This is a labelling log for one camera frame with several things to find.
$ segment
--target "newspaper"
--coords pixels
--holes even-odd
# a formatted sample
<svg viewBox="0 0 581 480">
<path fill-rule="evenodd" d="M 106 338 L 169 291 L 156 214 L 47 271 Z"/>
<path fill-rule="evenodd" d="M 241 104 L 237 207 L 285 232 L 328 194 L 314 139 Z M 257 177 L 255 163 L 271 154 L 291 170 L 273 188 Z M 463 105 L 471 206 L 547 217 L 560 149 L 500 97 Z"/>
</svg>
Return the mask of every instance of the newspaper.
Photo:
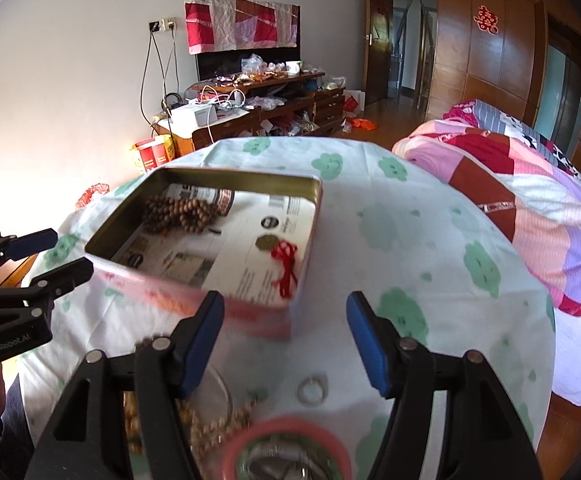
<svg viewBox="0 0 581 480">
<path fill-rule="evenodd" d="M 197 198 L 218 205 L 219 217 L 202 234 L 171 228 L 151 234 L 141 225 L 113 261 L 145 274 L 269 307 L 284 307 L 279 287 L 281 262 L 270 255 L 280 240 L 298 247 L 295 275 L 301 274 L 315 205 L 293 196 L 171 184 L 170 198 Z"/>
</svg>

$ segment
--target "metal screw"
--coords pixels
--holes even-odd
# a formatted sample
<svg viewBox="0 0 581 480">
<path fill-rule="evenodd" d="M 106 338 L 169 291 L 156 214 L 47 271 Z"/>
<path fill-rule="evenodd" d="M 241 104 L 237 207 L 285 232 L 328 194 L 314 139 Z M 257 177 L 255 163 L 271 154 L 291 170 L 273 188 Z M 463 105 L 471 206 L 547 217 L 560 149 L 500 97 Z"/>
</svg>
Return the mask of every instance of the metal screw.
<svg viewBox="0 0 581 480">
<path fill-rule="evenodd" d="M 471 361 L 471 363 L 475 365 L 478 365 L 484 361 L 484 356 L 482 355 L 481 352 L 478 352 L 477 350 L 469 350 L 466 353 L 466 357 L 468 357 L 469 361 Z"/>
<path fill-rule="evenodd" d="M 415 350 L 417 348 L 417 341 L 412 337 L 403 337 L 399 340 L 399 347 L 402 350 Z"/>
<path fill-rule="evenodd" d="M 91 350 L 86 354 L 86 362 L 91 365 L 101 360 L 102 357 L 104 357 L 104 354 L 102 354 L 101 350 Z"/>
<path fill-rule="evenodd" d="M 170 346 L 168 337 L 158 337 L 153 341 L 153 348 L 157 351 L 166 350 Z"/>
</svg>

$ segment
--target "pink tin box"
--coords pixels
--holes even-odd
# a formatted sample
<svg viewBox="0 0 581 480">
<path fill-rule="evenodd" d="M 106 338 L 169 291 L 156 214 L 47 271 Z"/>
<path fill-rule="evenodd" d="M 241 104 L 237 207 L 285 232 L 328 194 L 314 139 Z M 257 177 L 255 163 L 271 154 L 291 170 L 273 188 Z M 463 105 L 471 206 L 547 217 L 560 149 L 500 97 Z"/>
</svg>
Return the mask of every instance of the pink tin box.
<svg viewBox="0 0 581 480">
<path fill-rule="evenodd" d="M 299 174 L 215 168 L 160 168 L 126 198 L 86 245 L 95 272 L 137 301 L 192 316 L 209 290 L 226 301 L 226 323 L 250 335 L 291 337 L 308 271 L 321 205 L 321 181 Z M 215 220 L 203 232 L 144 222 L 150 205 L 209 203 Z M 272 257 L 296 248 L 290 297 L 278 280 L 288 261 Z"/>
</svg>

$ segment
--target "wooden door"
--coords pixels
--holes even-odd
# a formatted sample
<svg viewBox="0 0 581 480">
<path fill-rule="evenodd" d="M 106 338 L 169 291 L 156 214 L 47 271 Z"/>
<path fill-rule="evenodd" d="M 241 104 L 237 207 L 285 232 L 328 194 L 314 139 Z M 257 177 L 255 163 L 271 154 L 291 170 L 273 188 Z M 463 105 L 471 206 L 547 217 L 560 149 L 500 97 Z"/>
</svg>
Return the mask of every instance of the wooden door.
<svg viewBox="0 0 581 480">
<path fill-rule="evenodd" d="M 388 96 L 391 72 L 393 0 L 366 0 L 366 103 Z"/>
</svg>

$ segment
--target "silver ring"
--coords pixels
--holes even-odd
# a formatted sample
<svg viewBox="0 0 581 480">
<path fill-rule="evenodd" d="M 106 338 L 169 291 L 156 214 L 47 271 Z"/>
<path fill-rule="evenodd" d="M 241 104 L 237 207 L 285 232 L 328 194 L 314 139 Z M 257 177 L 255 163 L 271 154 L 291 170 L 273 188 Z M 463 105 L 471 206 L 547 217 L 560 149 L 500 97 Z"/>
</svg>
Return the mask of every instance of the silver ring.
<svg viewBox="0 0 581 480">
<path fill-rule="evenodd" d="M 320 406 L 328 397 L 328 377 L 312 375 L 307 377 L 297 387 L 297 399 L 300 404 L 315 408 Z"/>
</svg>

